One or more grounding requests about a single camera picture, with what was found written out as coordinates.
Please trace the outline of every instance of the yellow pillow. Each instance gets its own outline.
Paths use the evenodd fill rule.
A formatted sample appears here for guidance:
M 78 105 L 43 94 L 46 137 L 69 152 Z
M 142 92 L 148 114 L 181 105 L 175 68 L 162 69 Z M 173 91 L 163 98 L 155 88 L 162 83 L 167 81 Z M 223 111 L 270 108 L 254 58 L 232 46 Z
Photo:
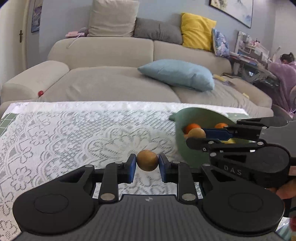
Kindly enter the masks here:
M 211 51 L 213 49 L 212 28 L 216 23 L 199 15 L 183 13 L 181 24 L 183 46 Z

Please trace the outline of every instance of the bowl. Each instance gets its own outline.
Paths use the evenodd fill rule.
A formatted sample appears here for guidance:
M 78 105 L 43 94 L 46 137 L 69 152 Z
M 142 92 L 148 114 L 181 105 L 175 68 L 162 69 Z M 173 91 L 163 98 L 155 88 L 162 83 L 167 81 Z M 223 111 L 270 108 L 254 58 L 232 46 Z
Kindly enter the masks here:
M 202 108 L 185 108 L 177 113 L 172 114 L 169 119 L 176 125 L 176 144 L 178 151 L 190 167 L 200 167 L 204 163 L 210 163 L 209 153 L 201 150 L 189 149 L 186 145 L 183 129 L 191 124 L 196 123 L 201 128 L 214 128 L 218 123 L 232 125 L 234 122 L 227 117 L 211 110 Z M 248 140 L 233 138 L 235 143 L 248 143 Z

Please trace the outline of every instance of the white door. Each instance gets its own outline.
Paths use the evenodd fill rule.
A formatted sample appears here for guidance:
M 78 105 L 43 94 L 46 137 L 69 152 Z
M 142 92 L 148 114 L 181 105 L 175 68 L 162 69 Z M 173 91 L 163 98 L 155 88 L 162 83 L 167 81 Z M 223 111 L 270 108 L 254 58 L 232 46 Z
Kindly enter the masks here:
M 0 8 L 0 87 L 26 70 L 28 0 L 8 0 Z

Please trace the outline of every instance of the throw pillow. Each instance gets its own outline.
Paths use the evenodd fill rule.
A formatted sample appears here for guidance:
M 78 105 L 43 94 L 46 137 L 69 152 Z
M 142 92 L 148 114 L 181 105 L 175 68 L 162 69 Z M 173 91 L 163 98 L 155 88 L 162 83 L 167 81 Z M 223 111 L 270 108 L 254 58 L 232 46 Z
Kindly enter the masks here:
M 173 44 L 182 44 L 181 29 L 169 23 L 152 19 L 137 18 L 135 38 L 159 40 Z
M 215 26 L 216 21 L 199 15 L 184 13 L 181 24 L 183 46 L 212 51 L 212 28 Z
M 172 86 L 198 91 L 209 91 L 215 87 L 213 75 L 207 68 L 181 60 L 157 60 L 139 67 L 138 70 Z
M 94 0 L 88 37 L 131 37 L 135 29 L 139 2 L 132 0 Z
M 229 46 L 225 36 L 213 28 L 213 48 L 217 57 L 229 58 Z

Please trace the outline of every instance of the purple sweater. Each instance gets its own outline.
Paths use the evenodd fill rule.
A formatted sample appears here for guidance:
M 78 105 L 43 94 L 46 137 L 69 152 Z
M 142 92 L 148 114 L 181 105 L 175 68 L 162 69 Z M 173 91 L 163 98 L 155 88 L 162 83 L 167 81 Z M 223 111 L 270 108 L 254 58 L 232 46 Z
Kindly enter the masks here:
M 290 104 L 290 92 L 296 86 L 296 62 L 289 64 L 271 63 L 268 70 L 279 79 L 280 87 L 277 90 L 265 88 L 263 91 L 272 98 L 274 104 L 287 112 L 295 111 L 295 106 Z

